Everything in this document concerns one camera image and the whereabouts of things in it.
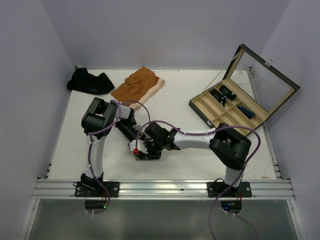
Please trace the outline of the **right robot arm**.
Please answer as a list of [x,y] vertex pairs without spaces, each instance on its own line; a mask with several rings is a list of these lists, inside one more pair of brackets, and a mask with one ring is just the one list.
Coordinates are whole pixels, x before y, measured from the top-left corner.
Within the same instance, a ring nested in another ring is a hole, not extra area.
[[189,131],[173,127],[170,131],[152,121],[143,132],[147,139],[137,138],[132,152],[156,158],[162,150],[211,150],[225,165],[223,192],[235,196],[241,190],[241,178],[251,141],[232,126],[221,123],[212,130]]

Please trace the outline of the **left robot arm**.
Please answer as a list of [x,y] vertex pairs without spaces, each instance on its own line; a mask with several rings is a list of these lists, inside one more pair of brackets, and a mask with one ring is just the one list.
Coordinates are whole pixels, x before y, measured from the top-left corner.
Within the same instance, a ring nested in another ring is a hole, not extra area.
[[104,174],[102,161],[105,140],[112,127],[121,120],[129,126],[136,125],[134,109],[114,100],[106,102],[97,97],[92,100],[81,120],[88,144],[88,157],[80,181],[92,196],[103,193],[104,184],[101,181]]

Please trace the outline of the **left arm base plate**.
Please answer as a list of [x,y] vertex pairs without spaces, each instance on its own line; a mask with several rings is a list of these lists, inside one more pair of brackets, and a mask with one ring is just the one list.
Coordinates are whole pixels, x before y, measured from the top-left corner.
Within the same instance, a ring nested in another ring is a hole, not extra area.
[[[117,181],[104,181],[103,186],[108,190],[110,198],[117,198],[120,191],[120,183]],[[76,197],[107,197],[106,191],[98,184],[96,188],[83,185],[80,181],[72,184],[75,187]]]

